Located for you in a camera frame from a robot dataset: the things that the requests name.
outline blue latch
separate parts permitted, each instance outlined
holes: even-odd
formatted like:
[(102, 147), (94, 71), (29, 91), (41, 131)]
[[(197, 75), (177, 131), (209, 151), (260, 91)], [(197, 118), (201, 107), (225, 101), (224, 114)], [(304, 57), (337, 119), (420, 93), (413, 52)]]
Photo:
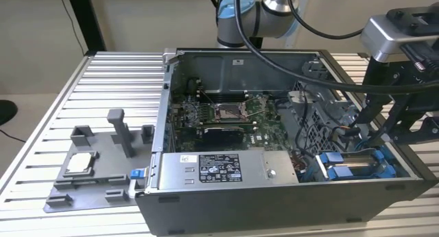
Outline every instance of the blue latch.
[(352, 177), (352, 171), (347, 166), (332, 167), (327, 171), (329, 179), (343, 179), (347, 177)]
[(320, 155), (320, 160), (323, 163), (343, 163), (343, 157), (340, 152), (323, 152)]
[(133, 169), (129, 174), (130, 179), (144, 179), (145, 178), (145, 168), (144, 169)]

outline gray 3d-printed holder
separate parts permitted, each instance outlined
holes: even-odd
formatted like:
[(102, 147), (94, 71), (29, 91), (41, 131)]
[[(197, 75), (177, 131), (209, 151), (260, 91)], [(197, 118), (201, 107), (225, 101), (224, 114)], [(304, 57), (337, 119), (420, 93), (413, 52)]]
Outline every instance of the gray 3d-printed holder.
[[(149, 165), (154, 127), (129, 131), (122, 109), (109, 110), (106, 120), (114, 132), (93, 133), (86, 125), (73, 128), (72, 145), (44, 205), (46, 213), (136, 205), (129, 190), (138, 184), (129, 174)], [(84, 153), (85, 159), (72, 160)]]

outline power supply label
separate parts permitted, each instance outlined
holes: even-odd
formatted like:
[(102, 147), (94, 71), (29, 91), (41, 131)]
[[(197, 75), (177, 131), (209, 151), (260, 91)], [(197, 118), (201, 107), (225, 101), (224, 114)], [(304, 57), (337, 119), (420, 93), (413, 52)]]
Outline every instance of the power supply label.
[(200, 182), (241, 181), (241, 170), (237, 154), (200, 155)]

